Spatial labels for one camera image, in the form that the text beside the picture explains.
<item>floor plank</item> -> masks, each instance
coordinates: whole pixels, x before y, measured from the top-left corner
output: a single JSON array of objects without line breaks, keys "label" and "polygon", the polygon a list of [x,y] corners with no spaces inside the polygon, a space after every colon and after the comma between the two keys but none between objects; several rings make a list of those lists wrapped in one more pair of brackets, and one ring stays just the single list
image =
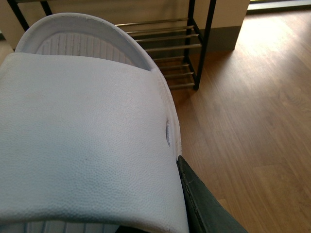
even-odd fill
[{"label": "floor plank", "polygon": [[183,156],[252,233],[311,232],[310,27],[310,11],[247,16],[200,89],[172,91]]}]

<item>black rack frame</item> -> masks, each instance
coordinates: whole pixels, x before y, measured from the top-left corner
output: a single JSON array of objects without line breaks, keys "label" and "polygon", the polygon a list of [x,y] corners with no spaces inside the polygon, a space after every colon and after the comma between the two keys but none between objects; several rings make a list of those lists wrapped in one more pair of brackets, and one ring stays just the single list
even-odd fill
[{"label": "black rack frame", "polygon": [[[17,19],[19,20],[21,26],[23,27],[24,31],[28,30],[29,24],[27,23],[23,13],[21,12],[18,4],[25,3],[25,2],[40,2],[42,9],[44,10],[47,16],[52,15],[51,8],[46,0],[7,0],[9,5],[11,6],[14,14],[16,15]],[[184,35],[173,35],[173,36],[164,36],[164,37],[154,37],[154,38],[147,38],[147,39],[137,39],[138,43],[145,43],[151,41],[159,41],[159,40],[174,40],[174,39],[184,39],[183,45],[177,46],[170,46],[170,47],[162,47],[162,48],[147,48],[145,49],[149,54],[153,52],[159,51],[169,51],[169,50],[184,50],[183,56],[173,56],[173,57],[163,57],[163,58],[155,58],[154,61],[158,64],[160,62],[167,62],[167,61],[180,61],[181,64],[170,65],[166,67],[161,67],[161,71],[163,73],[164,70],[168,70],[171,67],[173,70],[176,69],[181,70],[185,69],[184,73],[173,73],[173,74],[163,74],[167,80],[171,79],[184,79],[186,76],[191,76],[192,79],[190,82],[182,83],[182,84],[175,84],[170,85],[170,89],[179,89],[185,87],[193,87],[194,90],[199,89],[200,80],[203,71],[203,65],[205,60],[205,55],[207,51],[207,44],[208,38],[210,34],[210,29],[213,21],[215,6],[217,0],[210,0],[207,20],[205,25],[204,34],[201,33],[201,30],[197,26],[194,20],[194,6],[195,0],[189,0],[189,8],[188,8],[188,17],[187,18],[179,18],[179,19],[169,19],[169,20],[158,20],[158,21],[149,21],[149,22],[137,22],[137,23],[126,23],[126,24],[118,24],[118,27],[126,27],[126,26],[137,26],[143,24],[161,24],[161,23],[168,23],[168,22],[179,22],[179,21],[187,21],[187,25],[184,27],[175,27],[175,28],[162,28],[162,29],[148,29],[148,30],[137,30],[127,32],[129,35],[133,37],[135,34],[159,34],[164,32],[185,32]],[[191,38],[196,37],[199,40],[199,43],[193,44],[191,43]],[[191,59],[189,57],[190,50],[193,48],[201,48],[200,51],[200,59],[197,69],[193,67]]]}]

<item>baseboard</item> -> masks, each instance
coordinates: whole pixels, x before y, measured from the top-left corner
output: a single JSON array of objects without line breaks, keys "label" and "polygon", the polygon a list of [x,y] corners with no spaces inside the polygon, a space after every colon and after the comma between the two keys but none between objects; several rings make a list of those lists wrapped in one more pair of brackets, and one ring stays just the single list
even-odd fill
[{"label": "baseboard", "polygon": [[[232,51],[235,48],[238,36],[241,30],[241,26],[235,27],[223,27],[223,28],[212,28],[209,34],[209,40],[207,45],[207,52],[211,51]],[[151,37],[167,37],[167,36],[176,36],[183,35],[183,32],[174,32],[174,33],[162,33],[157,35],[152,35]],[[134,39],[146,39],[150,36],[136,36]],[[199,40],[197,38],[191,39],[191,44],[197,44]],[[177,45],[184,45],[185,40],[158,40],[153,41],[152,43],[141,43],[140,45],[144,49],[150,48],[163,48]],[[190,54],[198,54],[201,52],[201,48],[190,49]],[[172,57],[172,56],[182,56],[184,50],[170,50],[170,51],[159,51],[152,52],[150,56],[152,58],[159,57]]]},{"label": "baseboard", "polygon": [[241,26],[212,28],[210,30],[207,51],[232,51],[237,43]]},{"label": "baseboard", "polygon": [[247,15],[311,9],[311,0],[287,0],[249,4]]}]

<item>white wall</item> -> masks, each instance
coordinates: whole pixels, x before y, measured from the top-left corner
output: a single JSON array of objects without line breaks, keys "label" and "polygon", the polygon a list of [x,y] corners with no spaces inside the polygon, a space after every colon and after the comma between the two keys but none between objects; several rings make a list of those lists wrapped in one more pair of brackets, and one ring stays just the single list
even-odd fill
[{"label": "white wall", "polygon": [[[218,0],[212,27],[241,26],[250,0]],[[56,0],[49,2],[52,12],[79,12],[104,18],[112,23],[138,22],[186,17],[187,0]],[[44,17],[40,3],[19,4],[31,25]],[[209,1],[196,0],[195,20],[205,27]],[[0,0],[0,30],[15,48],[23,29],[6,0]]]}]

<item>metal shoe rack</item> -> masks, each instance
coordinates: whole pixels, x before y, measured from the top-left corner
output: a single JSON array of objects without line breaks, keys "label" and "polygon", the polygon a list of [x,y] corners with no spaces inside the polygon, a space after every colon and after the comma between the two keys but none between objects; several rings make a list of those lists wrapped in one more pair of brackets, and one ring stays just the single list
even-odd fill
[{"label": "metal shoe rack", "polygon": [[[25,31],[29,25],[18,6],[19,3],[38,1],[47,16],[52,14],[50,6],[45,0],[7,1]],[[216,0],[210,0],[204,33],[201,33],[193,18],[195,0],[189,1],[188,17],[186,18],[125,23],[116,26],[132,36],[154,59],[170,89],[193,87],[198,90],[215,5]],[[178,26],[167,27],[165,26],[167,24]],[[195,53],[200,54],[196,67],[192,64],[189,56],[194,50]]]}]

